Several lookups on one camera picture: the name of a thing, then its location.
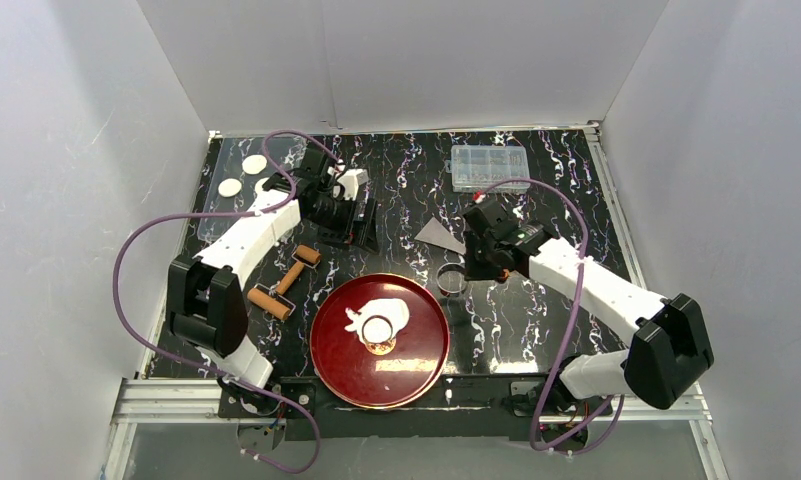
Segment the metal ring cutter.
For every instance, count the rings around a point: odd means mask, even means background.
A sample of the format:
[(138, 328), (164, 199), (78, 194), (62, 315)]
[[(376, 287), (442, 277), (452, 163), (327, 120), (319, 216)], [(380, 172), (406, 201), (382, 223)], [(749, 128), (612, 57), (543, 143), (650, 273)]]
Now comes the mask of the metal ring cutter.
[(465, 267), (460, 263), (444, 264), (436, 273), (436, 285), (444, 297), (464, 295), (468, 289)]

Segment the scraper knife orange handle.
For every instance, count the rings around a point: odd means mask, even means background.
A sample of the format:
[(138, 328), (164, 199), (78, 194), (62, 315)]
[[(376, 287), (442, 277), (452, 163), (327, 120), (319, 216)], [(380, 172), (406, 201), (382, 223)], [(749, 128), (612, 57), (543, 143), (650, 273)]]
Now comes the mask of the scraper knife orange handle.
[(447, 263), (460, 263), (465, 267), (465, 254), (466, 247), (460, 242), (441, 222), (435, 218), (430, 218), (424, 227), (416, 234), (414, 239), (429, 246), (434, 246), (445, 250), (446, 252), (454, 253), (458, 256), (458, 262)]

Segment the white dough piece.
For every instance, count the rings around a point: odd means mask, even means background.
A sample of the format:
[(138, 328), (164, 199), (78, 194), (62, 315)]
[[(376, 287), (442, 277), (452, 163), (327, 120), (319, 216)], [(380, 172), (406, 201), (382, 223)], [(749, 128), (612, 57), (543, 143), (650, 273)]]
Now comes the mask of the white dough piece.
[(369, 300), (358, 310), (346, 308), (345, 314), (349, 323), (344, 327), (344, 330), (354, 333), (359, 341), (365, 345), (368, 344), (362, 339), (361, 327), (369, 317), (379, 315), (390, 320), (394, 327), (394, 337), (392, 339), (396, 337), (399, 331), (406, 327), (410, 318), (408, 305), (404, 300), (399, 298)]

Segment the wooden rolling pin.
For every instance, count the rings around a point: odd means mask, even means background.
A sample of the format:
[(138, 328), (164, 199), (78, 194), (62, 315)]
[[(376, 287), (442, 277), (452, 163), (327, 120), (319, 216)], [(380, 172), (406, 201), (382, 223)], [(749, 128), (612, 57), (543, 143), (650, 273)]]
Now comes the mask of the wooden rolling pin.
[(293, 265), (283, 277), (272, 287), (259, 284), (250, 289), (247, 300), (273, 318), (285, 321), (295, 310), (295, 304), (286, 298), (286, 294), (306, 269), (314, 270), (322, 260), (322, 254), (306, 245), (298, 245), (292, 254)]

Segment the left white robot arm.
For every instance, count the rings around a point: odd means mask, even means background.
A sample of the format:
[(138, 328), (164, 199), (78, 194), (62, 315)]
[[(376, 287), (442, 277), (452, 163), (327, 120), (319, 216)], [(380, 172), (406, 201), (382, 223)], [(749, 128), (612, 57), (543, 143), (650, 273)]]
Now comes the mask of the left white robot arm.
[(366, 170), (337, 165), (307, 148), (299, 165), (257, 183), (253, 203), (234, 224), (194, 255), (174, 259), (168, 272), (167, 327), (207, 356), (224, 375), (262, 388), (272, 363), (248, 336), (244, 288), (254, 269), (303, 221), (320, 242), (375, 253), (376, 202), (362, 195)]

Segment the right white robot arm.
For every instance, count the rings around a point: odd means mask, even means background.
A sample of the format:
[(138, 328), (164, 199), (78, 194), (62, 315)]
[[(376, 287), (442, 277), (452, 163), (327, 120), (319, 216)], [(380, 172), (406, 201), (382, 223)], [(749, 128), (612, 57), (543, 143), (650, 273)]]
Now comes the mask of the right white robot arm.
[(465, 278), (504, 282), (518, 273), (561, 294), (601, 320), (622, 350), (575, 355), (551, 371), (553, 392), (568, 402), (633, 395), (669, 409), (714, 363), (700, 305), (643, 289), (614, 274), (541, 223), (519, 222), (494, 199), (463, 211)]

